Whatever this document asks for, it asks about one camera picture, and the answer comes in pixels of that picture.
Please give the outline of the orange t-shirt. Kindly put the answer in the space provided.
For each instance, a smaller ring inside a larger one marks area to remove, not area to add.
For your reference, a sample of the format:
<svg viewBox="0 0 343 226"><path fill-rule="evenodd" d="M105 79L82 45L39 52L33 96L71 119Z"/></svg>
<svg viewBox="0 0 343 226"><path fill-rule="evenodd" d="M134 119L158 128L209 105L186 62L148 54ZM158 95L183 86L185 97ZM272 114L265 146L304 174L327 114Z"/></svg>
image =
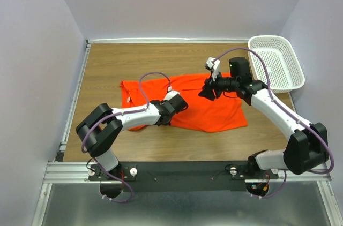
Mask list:
<svg viewBox="0 0 343 226"><path fill-rule="evenodd" d="M236 94L220 96L214 101L198 96L207 74L186 74L170 77L171 86L179 91L189 105L188 109L172 117L170 125L208 133L232 130L248 126L242 110L242 101ZM143 91L150 101L162 100L167 92L165 78L142 82ZM138 81L121 81L122 108L146 104Z"/></svg>

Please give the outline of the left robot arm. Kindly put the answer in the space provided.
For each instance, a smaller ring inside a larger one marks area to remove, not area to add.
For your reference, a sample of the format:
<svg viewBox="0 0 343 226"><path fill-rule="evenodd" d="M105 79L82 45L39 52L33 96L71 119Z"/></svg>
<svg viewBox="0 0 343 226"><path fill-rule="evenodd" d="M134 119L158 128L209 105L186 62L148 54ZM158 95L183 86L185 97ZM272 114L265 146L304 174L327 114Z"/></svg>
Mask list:
<svg viewBox="0 0 343 226"><path fill-rule="evenodd" d="M98 162L100 174L106 180L114 180L119 175L120 162L111 147L122 131L144 125L170 125L173 116L186 109L186 100L176 91L162 101L153 100L132 108L110 108L103 103L76 127L82 141L81 151Z"/></svg>

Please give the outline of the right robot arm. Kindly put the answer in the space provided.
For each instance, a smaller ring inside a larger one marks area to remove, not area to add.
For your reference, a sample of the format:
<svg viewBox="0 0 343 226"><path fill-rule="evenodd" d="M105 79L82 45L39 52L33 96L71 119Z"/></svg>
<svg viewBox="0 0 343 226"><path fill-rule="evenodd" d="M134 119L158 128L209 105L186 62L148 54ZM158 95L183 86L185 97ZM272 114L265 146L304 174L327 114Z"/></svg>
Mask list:
<svg viewBox="0 0 343 226"><path fill-rule="evenodd" d="M305 120L282 103L260 80L253 80L249 62L244 57L229 60L230 76L219 71L220 61L210 57L205 67L210 77L205 80L200 97L211 101L224 92L234 92L248 105L262 112L285 136L285 149L263 150L248 158L247 174L260 178L266 170L289 170L296 175L310 172L329 159L327 130L321 124Z"/></svg>

